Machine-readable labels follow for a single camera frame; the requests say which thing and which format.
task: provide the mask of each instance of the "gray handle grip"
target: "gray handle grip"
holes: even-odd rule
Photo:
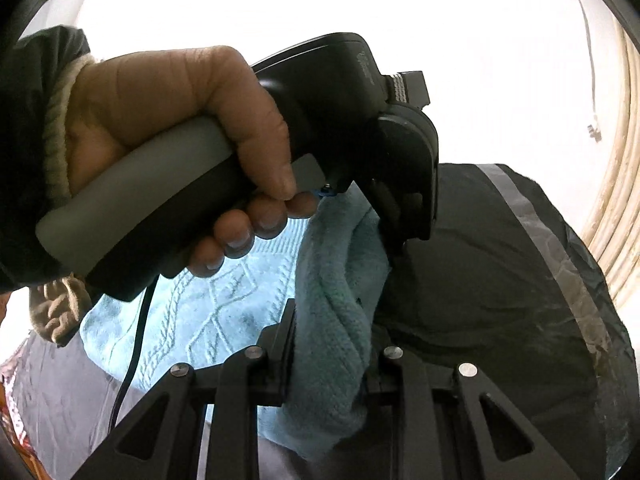
[[[37,224],[36,236],[57,261],[87,275],[137,224],[233,153],[215,118],[199,116],[178,124],[50,211]],[[310,154],[294,161],[293,169],[299,192],[320,189],[326,182]]]

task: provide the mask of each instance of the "beige knit sleeve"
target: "beige knit sleeve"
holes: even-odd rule
[[[95,63],[91,54],[85,54],[65,67],[56,82],[44,124],[44,175],[47,197],[54,208],[71,199],[66,167],[66,110],[76,78],[88,64]]]

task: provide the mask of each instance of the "triangular cutout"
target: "triangular cutout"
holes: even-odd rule
[[[116,450],[140,460],[149,460],[156,448],[156,441],[168,405],[169,395],[158,397],[136,425],[122,438]]]
[[[480,397],[482,412],[494,443],[498,460],[507,462],[533,451],[533,444],[511,418],[487,395]]]

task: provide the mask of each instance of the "black cable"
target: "black cable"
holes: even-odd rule
[[[149,307],[151,307],[151,299],[154,296],[154,290],[156,290],[156,285],[158,284],[158,278],[160,276],[156,276],[151,284],[146,288],[145,297],[142,298],[142,306],[140,306],[140,314],[138,315],[138,326],[136,328],[136,338],[133,341],[133,351],[131,352],[131,361],[129,362],[129,369],[127,369],[127,374],[124,376],[124,380],[118,389],[118,394],[116,395],[116,400],[113,402],[113,408],[111,410],[111,416],[109,418],[109,432],[115,428],[116,422],[118,421],[118,414],[120,413],[120,407],[122,406],[122,402],[124,401],[125,395],[127,395],[127,391],[131,386],[131,381],[133,380],[133,376],[136,374],[136,370],[138,369],[138,362],[140,361],[140,354],[142,353],[142,340],[145,336],[145,326],[146,326],[146,318],[149,314]]]

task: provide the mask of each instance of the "knitted cuff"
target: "knitted cuff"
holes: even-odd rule
[[[58,346],[66,346],[92,306],[84,283],[73,275],[29,289],[33,329]]]
[[[64,205],[71,199],[66,166],[66,110],[71,89],[80,71],[95,63],[91,54],[85,54],[69,63],[60,74],[45,113],[44,124],[44,175],[47,197],[53,208]]]

